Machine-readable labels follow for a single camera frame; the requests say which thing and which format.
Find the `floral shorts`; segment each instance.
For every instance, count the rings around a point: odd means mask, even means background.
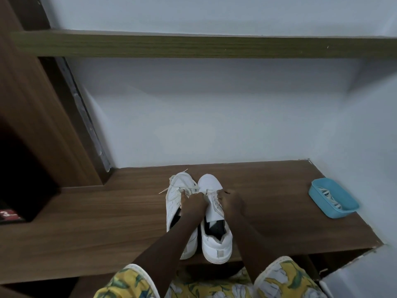
[[[95,298],[159,298],[150,276],[135,264],[118,271]],[[168,298],[180,297],[303,297],[327,298],[313,280],[290,257],[271,263],[252,284],[245,268],[227,280],[212,282],[171,282]]]

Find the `blue container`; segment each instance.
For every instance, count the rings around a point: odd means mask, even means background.
[[[336,208],[318,189],[318,187],[326,188],[330,191],[332,197],[337,201],[343,210]],[[325,213],[326,216],[337,219],[344,217],[357,211],[360,205],[356,202],[353,197],[348,194],[338,183],[329,178],[316,179],[312,182],[312,186],[309,189],[309,195]]]

